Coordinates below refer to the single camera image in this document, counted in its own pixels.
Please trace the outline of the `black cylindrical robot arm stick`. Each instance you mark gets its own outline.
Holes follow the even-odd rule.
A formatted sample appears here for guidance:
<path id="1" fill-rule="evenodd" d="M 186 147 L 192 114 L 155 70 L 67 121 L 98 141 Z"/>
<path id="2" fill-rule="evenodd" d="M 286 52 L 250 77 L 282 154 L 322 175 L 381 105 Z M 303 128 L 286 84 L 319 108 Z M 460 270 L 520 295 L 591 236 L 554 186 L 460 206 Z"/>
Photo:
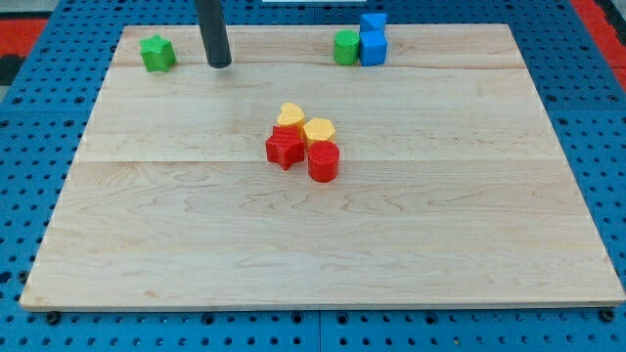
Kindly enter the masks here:
<path id="1" fill-rule="evenodd" d="M 208 64 L 224 68 L 232 62 L 227 28 L 220 0 L 195 0 L 202 44 Z"/>

